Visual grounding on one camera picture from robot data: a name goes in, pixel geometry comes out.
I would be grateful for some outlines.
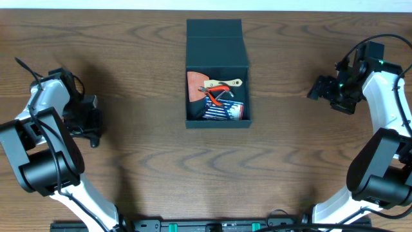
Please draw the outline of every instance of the box lid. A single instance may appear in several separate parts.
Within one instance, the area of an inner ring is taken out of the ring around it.
[[[188,19],[186,67],[249,67],[240,19]]]

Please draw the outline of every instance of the dark green box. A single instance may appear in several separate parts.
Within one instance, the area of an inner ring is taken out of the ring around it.
[[[186,128],[248,128],[252,123],[248,71],[240,19],[188,19],[186,73],[200,72],[221,81],[241,79],[241,86],[231,88],[235,96],[222,99],[243,102],[244,109],[240,121],[195,120],[205,102],[189,102],[186,74]]]

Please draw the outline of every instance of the blue striped object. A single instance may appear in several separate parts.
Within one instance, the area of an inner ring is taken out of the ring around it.
[[[216,106],[212,103],[209,97],[205,98],[205,107],[208,104],[212,104],[209,109],[203,115],[204,119],[226,121],[226,120],[242,120],[243,116],[243,103],[228,101],[220,99],[219,102],[223,103],[222,107]]]

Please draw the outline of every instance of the green connector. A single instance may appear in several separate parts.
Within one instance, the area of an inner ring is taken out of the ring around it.
[[[252,231],[257,231],[260,229],[260,223],[252,223]]]
[[[177,224],[169,224],[169,232],[178,232]]]

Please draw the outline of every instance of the wood grain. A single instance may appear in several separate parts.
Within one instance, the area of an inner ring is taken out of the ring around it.
[[[250,60],[253,124],[247,130],[186,130],[186,19],[242,18]],[[29,98],[36,72],[62,65],[97,94],[107,131],[91,149],[76,139],[86,173],[128,217],[265,217],[298,213],[328,199],[346,181],[351,160],[372,136],[368,105],[348,116],[306,93],[318,75],[361,39],[412,37],[411,14],[0,10],[0,122]],[[412,53],[394,39],[385,59],[404,68]],[[412,85],[406,85],[412,101]],[[0,226],[47,231],[77,220],[62,204],[28,194],[0,152]],[[400,213],[405,208],[391,210]],[[373,217],[373,225],[409,231],[412,219]]]

